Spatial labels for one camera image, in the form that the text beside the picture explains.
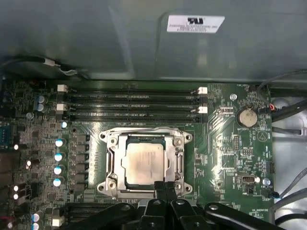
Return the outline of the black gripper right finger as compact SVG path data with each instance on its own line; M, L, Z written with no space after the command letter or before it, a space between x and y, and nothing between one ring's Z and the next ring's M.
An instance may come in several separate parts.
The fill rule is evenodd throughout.
M166 182L165 195L173 212L176 230L278 230L279 227L220 203L203 209L178 198L174 182Z

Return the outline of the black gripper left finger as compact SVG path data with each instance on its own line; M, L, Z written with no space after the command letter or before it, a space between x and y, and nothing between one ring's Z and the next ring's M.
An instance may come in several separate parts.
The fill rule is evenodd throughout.
M163 230L166 217L166 191L163 181L154 182L153 199L135 208L118 203L79 222L64 226L64 230Z

